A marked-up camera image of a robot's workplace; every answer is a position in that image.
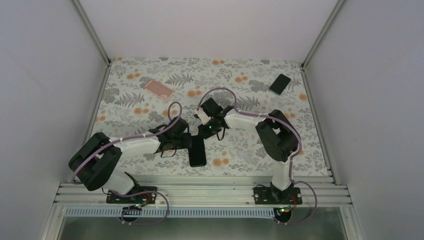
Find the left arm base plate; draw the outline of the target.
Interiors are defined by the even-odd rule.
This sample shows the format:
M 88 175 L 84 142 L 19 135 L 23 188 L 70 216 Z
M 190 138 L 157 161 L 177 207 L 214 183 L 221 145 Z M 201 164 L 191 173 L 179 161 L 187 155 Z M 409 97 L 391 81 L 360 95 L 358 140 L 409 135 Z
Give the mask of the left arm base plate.
M 156 186 L 136 186 L 130 190 L 126 196 L 120 196 L 113 193 L 111 190 L 108 191 L 106 197 L 107 204 L 124 204 L 129 205 L 130 208 L 139 208 L 143 206 L 155 204 L 157 194 Z

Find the black phone case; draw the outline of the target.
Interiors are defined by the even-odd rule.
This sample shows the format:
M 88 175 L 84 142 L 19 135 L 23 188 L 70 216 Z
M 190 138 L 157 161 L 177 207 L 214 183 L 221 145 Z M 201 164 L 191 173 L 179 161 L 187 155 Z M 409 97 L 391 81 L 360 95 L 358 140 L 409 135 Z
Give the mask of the black phone case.
M 207 164 L 205 143 L 202 136 L 194 135 L 192 145 L 188 149 L 189 165 L 192 168 L 203 167 Z

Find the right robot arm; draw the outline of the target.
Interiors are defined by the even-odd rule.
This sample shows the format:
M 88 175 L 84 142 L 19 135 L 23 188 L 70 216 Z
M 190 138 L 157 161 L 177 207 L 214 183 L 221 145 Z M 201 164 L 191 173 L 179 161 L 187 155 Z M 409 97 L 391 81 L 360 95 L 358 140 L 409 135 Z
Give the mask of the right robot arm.
M 210 97 L 198 106 L 195 116 L 202 122 L 198 133 L 204 139 L 226 129 L 257 133 L 265 152 L 273 159 L 271 198 L 278 204 L 289 199 L 294 187 L 292 161 L 300 150 L 301 138 L 281 111 L 275 109 L 265 114 L 236 110 L 232 105 L 223 108 Z

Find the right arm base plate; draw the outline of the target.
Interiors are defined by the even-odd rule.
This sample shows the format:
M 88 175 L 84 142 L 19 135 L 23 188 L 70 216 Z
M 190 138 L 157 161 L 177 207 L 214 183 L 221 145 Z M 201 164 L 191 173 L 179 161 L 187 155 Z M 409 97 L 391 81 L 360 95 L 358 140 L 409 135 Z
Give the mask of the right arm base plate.
M 291 183 L 287 189 L 279 190 L 274 185 L 259 184 L 253 188 L 256 205 L 301 205 L 302 194 L 299 187 Z

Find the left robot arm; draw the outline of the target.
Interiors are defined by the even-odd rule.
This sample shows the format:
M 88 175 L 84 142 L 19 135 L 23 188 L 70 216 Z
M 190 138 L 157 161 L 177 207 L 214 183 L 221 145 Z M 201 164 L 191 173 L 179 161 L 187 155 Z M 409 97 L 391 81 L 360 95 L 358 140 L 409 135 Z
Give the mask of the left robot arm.
M 131 203 L 139 197 L 139 185 L 129 173 L 116 169 L 119 161 L 189 149 L 192 147 L 189 129 L 184 119 L 175 117 L 168 125 L 126 138 L 112 138 L 98 132 L 69 160 L 68 167 L 87 190 L 106 188 Z

